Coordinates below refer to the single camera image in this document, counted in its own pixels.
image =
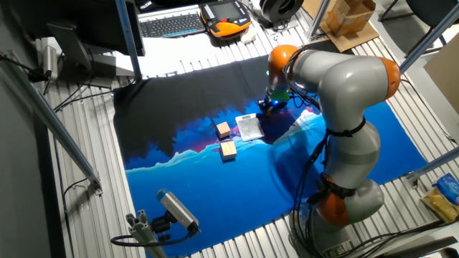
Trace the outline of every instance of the blue mat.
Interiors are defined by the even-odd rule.
[[[255,109],[253,103],[247,113]],[[222,120],[234,121],[238,115],[241,114],[226,115]],[[385,183],[425,164],[387,104],[369,108],[365,116],[377,127],[382,142],[379,161],[369,178]],[[234,137],[234,162],[222,163],[219,143],[215,143],[199,153],[176,153],[169,162],[153,168],[126,171],[134,206],[145,209],[149,218],[164,213],[164,207],[154,196],[160,188],[167,188],[199,220],[202,233],[182,244],[165,247],[168,255],[191,254],[211,247],[291,209],[292,195],[308,153],[323,139],[325,131],[320,115],[304,110],[300,119],[301,123],[272,145],[261,140],[242,142]],[[314,181],[322,169],[320,162],[316,162],[308,175],[305,196],[316,191]],[[178,238],[186,231],[173,225],[170,234]]]
[[[256,229],[292,208],[301,171],[323,139],[324,121],[310,107],[288,106],[261,120],[265,137],[242,142],[235,117],[259,113],[267,57],[233,62],[170,78],[156,78],[115,93],[115,129],[133,204],[149,219],[165,208],[156,200],[171,190],[199,220],[202,233],[164,247],[169,256],[192,254]],[[369,178],[385,183],[426,164],[386,103],[365,112],[381,136],[381,154]],[[214,127],[228,122],[236,161],[223,163]],[[304,196],[316,192],[320,162],[310,170]],[[182,238],[174,224],[168,232]]]

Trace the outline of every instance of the wire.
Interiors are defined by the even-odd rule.
[[[93,59],[93,73],[95,72],[94,71],[94,67],[95,67],[95,61],[94,61],[94,56],[93,56],[93,52],[91,51],[91,48],[87,48],[87,51],[89,52],[89,54],[91,55],[91,58]]]
[[[292,56],[290,57],[290,59],[287,61],[287,64],[285,64],[285,66],[283,68],[283,73],[284,73],[284,77],[285,77],[285,80],[287,82],[287,85],[289,87],[289,90],[291,92],[295,93],[297,96],[299,96],[299,98],[301,98],[303,103],[306,103],[307,105],[313,105],[318,110],[320,110],[321,107],[318,104],[318,101],[314,97],[311,97],[308,93],[304,94],[304,93],[301,93],[301,92],[297,91],[295,86],[293,85],[292,81],[290,80],[290,75],[291,75],[291,70],[293,68],[293,64],[295,63],[297,58],[300,56],[301,52],[304,52],[308,48],[309,48],[309,46],[305,45],[305,46],[302,46],[297,51],[295,51],[292,54]]]
[[[120,239],[131,239],[134,238],[131,235],[124,235],[124,236],[115,236],[113,237],[110,242],[114,245],[120,246],[120,247],[163,247],[167,245],[172,245],[172,244],[180,244],[184,241],[186,241],[188,238],[192,237],[193,234],[189,232],[185,237],[173,240],[173,241],[166,241],[166,242],[156,242],[156,243],[127,243],[127,242],[121,242],[118,241]]]
[[[46,96],[46,93],[48,92],[48,87],[49,87],[50,83],[51,83],[51,79],[49,79],[47,84],[46,84],[46,86],[44,86],[43,96]]]
[[[81,86],[78,85],[77,90],[74,91],[72,94],[70,94],[70,96],[68,96],[68,97],[67,97],[64,101],[62,101],[58,106],[56,106],[56,107],[54,108],[54,111],[55,111],[55,112],[59,111],[60,107],[61,107],[62,105],[64,105],[65,102],[66,102],[67,100],[69,100],[73,95],[75,95],[75,94],[78,92],[78,90],[80,90],[80,88],[81,88]]]
[[[458,144],[456,142],[456,140],[449,134],[445,131],[445,129],[443,129],[443,126],[441,126],[440,122],[437,120],[437,118],[432,114],[432,111],[430,111],[429,107],[427,106],[427,104],[424,102],[424,100],[421,98],[421,95],[419,94],[419,92],[416,90],[415,86],[413,86],[413,84],[409,81],[409,80],[406,80],[406,79],[401,79],[401,81],[403,82],[406,82],[408,83],[411,88],[416,92],[416,95],[419,97],[419,99],[421,100],[421,103],[425,106],[425,108],[427,108],[427,110],[429,111],[430,115],[433,117],[433,120],[437,123],[438,127],[441,129],[441,131],[443,132],[443,135],[451,142],[453,142],[454,144]]]
[[[404,236],[406,234],[420,233],[420,232],[424,232],[424,231],[431,230],[431,229],[438,229],[440,227],[450,226],[451,224],[454,224],[454,223],[455,222],[450,222],[450,223],[446,223],[445,224],[445,223],[443,223],[442,221],[439,220],[439,221],[434,221],[432,223],[429,223],[429,224],[426,224],[426,225],[423,225],[423,226],[419,226],[419,227],[414,228],[414,229],[407,229],[407,230],[399,231],[399,232],[396,232],[396,233],[388,233],[388,234],[382,234],[382,235],[379,235],[379,236],[375,236],[375,237],[372,237],[371,239],[366,240],[365,242],[362,242],[361,244],[359,244],[358,246],[354,247],[353,249],[350,249],[349,251],[344,252],[343,254],[340,254],[340,255],[336,256],[335,258],[347,257],[350,254],[352,254],[352,253],[356,252],[357,250],[361,249],[362,247],[364,247],[368,243],[374,242],[376,240],[383,239],[383,238],[387,237],[386,239],[382,240],[382,242],[376,244],[374,247],[371,247],[371,249],[365,251],[363,254],[358,256],[358,258],[368,258],[372,254],[377,252],[379,249],[381,249],[385,244],[389,243],[393,239],[396,239],[397,237],[401,237],[401,236]]]
[[[71,100],[71,101],[65,103],[64,105],[60,106],[59,109],[55,110],[55,112],[62,110],[63,108],[67,107],[70,103],[73,103],[73,102],[75,102],[75,101],[84,100],[84,99],[87,99],[87,98],[90,98],[90,97],[97,97],[97,96],[104,95],[104,94],[108,94],[108,93],[113,93],[113,91],[111,90],[111,91],[108,91],[108,92],[102,92],[102,93],[98,93],[98,94],[94,94],[94,95],[89,95],[89,96],[86,96],[86,97],[80,97],[80,98]]]
[[[59,184],[60,184],[60,188],[62,189],[64,186],[63,186],[63,183],[62,183],[62,171],[60,169],[60,162],[59,162],[60,159],[59,159],[59,152],[57,151],[56,137],[53,136],[52,140],[54,141],[54,146],[55,146],[57,172],[59,174]],[[62,204],[64,206],[65,226],[67,227],[67,232],[68,232],[68,235],[69,235],[70,251],[72,252],[72,257],[75,257],[75,253],[73,252],[72,234],[70,233],[70,223],[69,223],[69,216],[67,215],[67,205],[65,203],[65,198],[62,198]]]
[[[46,77],[45,74],[43,74],[43,73],[41,73],[41,72],[37,72],[36,70],[33,70],[32,68],[30,68],[30,67],[28,67],[28,66],[26,66],[26,65],[24,65],[24,64],[21,64],[20,62],[16,62],[16,61],[14,61],[13,59],[10,59],[10,58],[6,57],[5,55],[0,54],[0,61],[2,61],[2,60],[5,60],[5,61],[7,61],[7,62],[10,62],[10,63],[13,63],[13,64],[15,64],[15,65],[18,65],[18,66],[20,66],[20,67],[26,69],[27,71],[29,71],[29,72],[31,72],[31,73],[34,73],[34,74],[36,74],[36,75],[39,75],[40,77]]]
[[[86,180],[87,180],[87,178],[82,179],[82,180],[77,181],[77,182],[74,182],[74,183],[72,183],[71,185],[69,185],[69,187],[67,187],[67,189],[65,189],[64,193],[62,194],[63,198],[65,198],[65,194],[66,194],[74,185],[76,185],[77,183],[81,183],[81,182],[83,182],[83,181],[86,181]]]
[[[59,64],[59,62],[62,59],[63,55],[64,55],[64,52],[60,52],[59,59],[57,59],[57,64]],[[48,87],[49,87],[50,83],[51,83],[51,75],[49,76],[48,83],[46,84],[46,86],[44,86],[43,96],[46,96],[46,94],[48,93]]]

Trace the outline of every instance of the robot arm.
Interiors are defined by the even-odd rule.
[[[270,80],[275,90],[283,90],[282,76],[271,63],[287,62],[292,47],[276,47],[270,55]],[[377,129],[364,120],[364,111],[385,101],[397,91],[400,72],[393,61],[380,57],[357,57],[306,50],[291,67],[292,85],[315,93],[325,120],[329,141],[323,177],[348,193],[328,193],[318,202],[320,228],[339,229],[362,221],[384,203],[384,195],[372,180],[365,179],[379,158],[381,147]]]

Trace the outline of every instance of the metal table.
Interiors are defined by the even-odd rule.
[[[139,19],[154,19],[195,12],[197,8],[192,6],[149,15],[143,14],[139,16]],[[195,59],[191,62],[180,61],[177,64],[178,73],[192,72],[267,55],[273,47],[279,44],[280,39],[297,46],[304,44],[308,41],[306,32],[309,32],[313,20],[302,9],[295,15],[295,19],[299,24],[297,27],[279,33],[276,37],[269,35],[260,26],[254,24],[257,31],[257,38],[254,42],[243,44],[229,40],[221,43],[214,48],[215,55],[212,58]],[[362,56],[394,59],[381,38],[373,39],[354,48],[353,51]],[[122,84],[114,82],[113,86],[120,87]],[[76,89],[76,86],[51,87],[46,96],[47,101],[52,107],[55,107]],[[77,97],[106,91],[107,89],[82,87]],[[411,85],[402,82],[399,91],[389,99],[388,104],[421,154],[428,161],[432,161],[454,149],[454,145],[444,139],[441,129],[434,121],[435,118],[427,111],[429,107],[424,106],[421,99],[422,96],[417,96]],[[113,127],[114,112],[112,97],[108,94],[84,99],[82,103],[75,102],[57,114],[91,166],[98,172],[97,176],[104,189],[103,195],[96,196],[87,191],[89,183],[84,182],[80,184],[81,186],[71,189],[66,196],[70,232],[66,230],[64,219],[61,223],[65,235],[65,248],[69,257],[71,257],[69,237],[72,237],[76,257],[145,257],[142,249],[122,248],[110,243],[111,237],[128,234],[125,215],[136,212],[133,208]],[[63,188],[85,177],[59,143],[55,146],[51,140],[49,144],[52,150],[56,150],[52,152],[54,172],[56,179],[62,178]],[[408,184],[406,178],[384,184],[382,186],[386,199],[384,206],[365,221],[347,227],[351,234],[351,243],[348,243],[346,248],[349,248],[351,244],[356,246],[379,234],[409,229],[437,220],[419,201],[419,198],[425,194],[437,177],[449,172],[459,178],[457,162],[449,162],[421,176],[420,187],[416,189]],[[63,190],[59,184],[56,185],[56,188],[58,192]],[[63,218],[62,197],[58,194],[58,198]],[[204,249],[190,257],[271,258],[298,257],[298,254],[290,241],[289,217],[282,216],[258,229]]]

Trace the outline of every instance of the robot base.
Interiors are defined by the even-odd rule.
[[[300,222],[300,228],[303,233],[305,232],[308,210],[309,205],[303,203],[300,209],[300,216],[298,217]],[[336,255],[340,255],[341,253],[345,252],[343,247],[351,246],[351,239],[352,236],[355,237],[355,233],[352,232],[352,228],[350,226],[347,226],[345,228],[331,226],[330,224],[322,220],[322,218],[317,214],[316,210],[313,211],[312,217],[313,238],[315,239],[317,248],[325,257],[335,257]],[[290,233],[290,239],[293,246],[297,250],[298,255],[300,255],[300,257],[303,257],[302,254],[306,253],[306,250],[304,250],[304,248],[301,246],[299,239],[295,236],[295,233],[293,232],[293,230],[295,230],[294,218],[294,211],[291,211],[289,224],[292,232]]]

